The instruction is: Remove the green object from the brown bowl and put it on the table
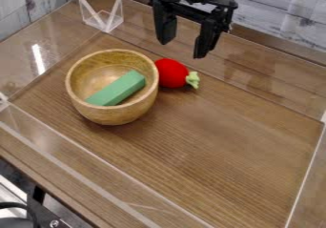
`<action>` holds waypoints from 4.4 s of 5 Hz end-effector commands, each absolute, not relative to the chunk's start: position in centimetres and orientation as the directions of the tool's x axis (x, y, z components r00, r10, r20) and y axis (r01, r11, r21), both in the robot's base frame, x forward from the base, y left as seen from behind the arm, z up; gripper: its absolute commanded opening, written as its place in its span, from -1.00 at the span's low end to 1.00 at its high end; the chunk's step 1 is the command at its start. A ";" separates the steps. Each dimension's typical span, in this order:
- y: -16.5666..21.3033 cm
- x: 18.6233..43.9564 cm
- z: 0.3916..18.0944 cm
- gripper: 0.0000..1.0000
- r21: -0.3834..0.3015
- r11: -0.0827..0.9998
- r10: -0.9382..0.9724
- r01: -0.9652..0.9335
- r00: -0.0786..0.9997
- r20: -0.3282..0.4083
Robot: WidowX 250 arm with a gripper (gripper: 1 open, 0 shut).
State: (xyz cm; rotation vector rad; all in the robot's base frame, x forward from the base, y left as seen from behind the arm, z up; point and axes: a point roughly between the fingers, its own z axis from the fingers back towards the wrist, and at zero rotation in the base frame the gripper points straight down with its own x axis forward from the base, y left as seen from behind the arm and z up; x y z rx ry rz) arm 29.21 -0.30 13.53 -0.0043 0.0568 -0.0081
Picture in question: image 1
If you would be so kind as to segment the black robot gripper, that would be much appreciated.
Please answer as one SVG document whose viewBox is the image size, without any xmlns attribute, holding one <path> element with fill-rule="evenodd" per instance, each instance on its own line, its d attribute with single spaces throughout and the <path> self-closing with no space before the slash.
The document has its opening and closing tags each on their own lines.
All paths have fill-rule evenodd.
<svg viewBox="0 0 326 228">
<path fill-rule="evenodd" d="M 178 16 L 202 23 L 201 35 L 196 40 L 194 57 L 205 58 L 216 48 L 222 31 L 230 31 L 238 3 L 234 0 L 151 0 L 151 4 L 155 33 L 162 45 L 177 37 Z"/>
</svg>

